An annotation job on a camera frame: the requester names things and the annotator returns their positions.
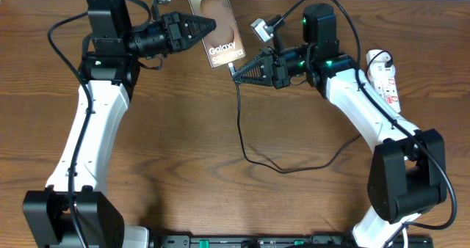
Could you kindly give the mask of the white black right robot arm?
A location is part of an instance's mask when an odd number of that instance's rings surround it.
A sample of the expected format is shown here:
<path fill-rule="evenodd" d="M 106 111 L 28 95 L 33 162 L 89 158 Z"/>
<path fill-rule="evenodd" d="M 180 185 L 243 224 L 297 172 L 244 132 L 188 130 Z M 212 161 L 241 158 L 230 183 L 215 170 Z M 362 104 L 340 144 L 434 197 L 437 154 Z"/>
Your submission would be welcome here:
<path fill-rule="evenodd" d="M 235 84 L 257 84 L 277 89 L 288 87 L 295 76 L 340 109 L 372 151 L 367 184 L 371 203 L 364 218 L 335 247 L 414 247 L 406 236 L 410 226 L 455 192 L 446 173 L 442 136 L 423 131 L 396 112 L 376 91 L 360 68 L 360 60 L 339 50 L 335 10 L 339 3 L 318 3 L 303 10 L 302 45 L 283 48 L 278 29 L 283 17 L 258 19 L 252 25 L 263 48 L 240 68 L 231 68 Z"/>

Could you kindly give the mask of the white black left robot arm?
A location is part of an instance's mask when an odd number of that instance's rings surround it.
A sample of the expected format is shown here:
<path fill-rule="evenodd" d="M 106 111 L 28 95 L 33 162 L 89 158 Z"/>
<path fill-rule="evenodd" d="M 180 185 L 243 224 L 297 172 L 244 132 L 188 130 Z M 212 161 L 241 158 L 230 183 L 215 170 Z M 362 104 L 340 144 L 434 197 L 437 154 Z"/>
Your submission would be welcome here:
<path fill-rule="evenodd" d="M 91 33 L 72 69 L 76 115 L 58 165 L 43 190 L 26 193 L 23 214 L 39 247 L 158 247 L 149 228 L 127 225 L 106 197 L 112 148 L 145 61 L 193 47 L 216 22 L 160 14 L 170 0 L 86 1 Z"/>

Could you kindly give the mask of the gold Galaxy smartphone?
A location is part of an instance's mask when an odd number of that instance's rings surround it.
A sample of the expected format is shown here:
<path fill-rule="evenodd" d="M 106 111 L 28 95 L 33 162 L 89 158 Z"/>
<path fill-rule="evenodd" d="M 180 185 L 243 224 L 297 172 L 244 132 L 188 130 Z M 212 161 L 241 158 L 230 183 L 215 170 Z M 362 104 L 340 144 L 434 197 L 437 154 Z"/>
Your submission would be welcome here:
<path fill-rule="evenodd" d="M 212 68 L 218 68 L 246 56 L 229 0 L 188 0 L 194 15 L 211 18 L 216 28 L 203 38 Z"/>

